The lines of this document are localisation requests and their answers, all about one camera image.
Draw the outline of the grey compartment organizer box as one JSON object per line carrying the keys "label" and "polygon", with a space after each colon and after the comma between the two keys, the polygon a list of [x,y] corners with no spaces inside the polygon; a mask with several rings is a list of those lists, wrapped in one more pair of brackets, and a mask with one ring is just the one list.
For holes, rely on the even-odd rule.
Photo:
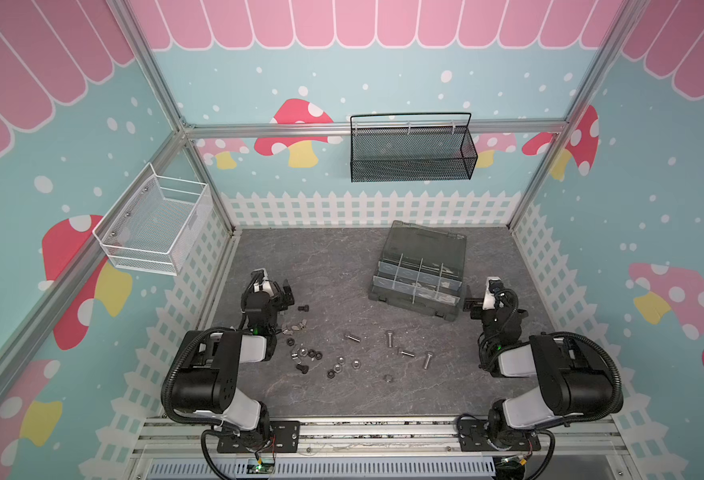
{"label": "grey compartment organizer box", "polygon": [[462,311],[467,237],[396,220],[392,223],[369,298],[446,321]]}

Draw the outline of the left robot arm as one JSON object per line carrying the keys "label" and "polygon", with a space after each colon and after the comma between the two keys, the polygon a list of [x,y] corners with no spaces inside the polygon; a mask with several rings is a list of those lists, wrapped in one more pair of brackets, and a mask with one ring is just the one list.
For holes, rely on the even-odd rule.
{"label": "left robot arm", "polygon": [[238,388],[239,370],[242,364],[271,360],[282,332],[279,316],[294,304],[288,282],[271,280],[264,268],[254,270],[241,296],[238,327],[184,336],[161,390],[166,416],[231,433],[252,449],[271,440],[268,407]]}

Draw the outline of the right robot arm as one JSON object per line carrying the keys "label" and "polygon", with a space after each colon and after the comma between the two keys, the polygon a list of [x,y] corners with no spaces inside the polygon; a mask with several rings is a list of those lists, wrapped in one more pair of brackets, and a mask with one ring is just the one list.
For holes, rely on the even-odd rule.
{"label": "right robot arm", "polygon": [[537,386],[515,398],[497,400],[479,432],[489,445],[507,450],[529,445],[549,428],[601,420],[623,408],[620,369],[608,352],[587,336],[540,333],[523,340],[528,311],[519,296],[491,276],[480,298],[464,310],[482,323],[479,368],[494,378],[533,378]]}

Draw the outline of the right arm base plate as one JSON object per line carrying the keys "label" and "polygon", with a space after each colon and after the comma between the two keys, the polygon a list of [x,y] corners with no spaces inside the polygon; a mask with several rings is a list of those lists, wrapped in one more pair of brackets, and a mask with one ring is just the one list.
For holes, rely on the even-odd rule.
{"label": "right arm base plate", "polygon": [[455,429],[462,452],[531,454],[541,450],[533,432],[511,429],[502,420],[463,415],[456,419]]}

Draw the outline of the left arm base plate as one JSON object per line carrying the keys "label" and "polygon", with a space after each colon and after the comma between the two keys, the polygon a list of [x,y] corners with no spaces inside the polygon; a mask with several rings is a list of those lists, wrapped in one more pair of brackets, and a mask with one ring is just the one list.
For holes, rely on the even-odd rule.
{"label": "left arm base plate", "polygon": [[260,452],[296,453],[298,451],[301,423],[299,421],[270,422],[269,428],[259,426],[256,430],[239,435],[225,434],[218,440],[216,450],[221,454]]}

